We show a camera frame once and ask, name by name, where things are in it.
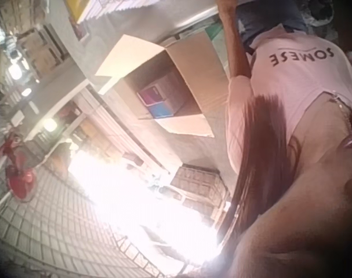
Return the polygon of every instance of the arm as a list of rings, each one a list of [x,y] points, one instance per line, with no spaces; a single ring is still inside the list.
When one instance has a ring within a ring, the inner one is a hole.
[[[216,0],[216,2],[224,28],[230,77],[243,75],[251,78],[251,67],[235,25],[237,0]]]

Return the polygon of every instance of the jeans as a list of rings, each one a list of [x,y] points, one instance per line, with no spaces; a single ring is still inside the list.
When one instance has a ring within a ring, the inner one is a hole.
[[[255,0],[239,5],[236,10],[236,25],[249,54],[254,39],[282,24],[287,32],[304,31],[307,26],[294,0]]]

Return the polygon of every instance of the pink t-shirt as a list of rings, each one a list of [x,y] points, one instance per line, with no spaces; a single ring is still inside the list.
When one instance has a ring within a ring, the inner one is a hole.
[[[305,110],[323,92],[337,94],[352,106],[352,66],[343,51],[331,42],[302,33],[275,32],[254,42],[256,61],[252,78],[230,81],[227,105],[227,150],[236,173],[242,156],[242,93],[276,95],[285,109],[287,142]]]

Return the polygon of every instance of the long brown hair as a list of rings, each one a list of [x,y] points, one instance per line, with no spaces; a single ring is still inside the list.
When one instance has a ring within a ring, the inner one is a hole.
[[[349,119],[352,125],[352,110]],[[198,272],[178,278],[227,277],[241,236],[293,184],[300,146],[296,140],[295,145],[287,146],[284,108],[278,97],[257,96],[246,104],[243,138],[238,181],[231,207],[218,233],[219,241],[228,236],[231,228],[232,233],[217,258]],[[289,157],[290,148],[296,156],[294,164]]]

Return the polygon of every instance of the hand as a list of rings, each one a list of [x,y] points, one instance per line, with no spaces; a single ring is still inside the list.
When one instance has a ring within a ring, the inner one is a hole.
[[[238,0],[216,0],[219,13],[235,13]]]

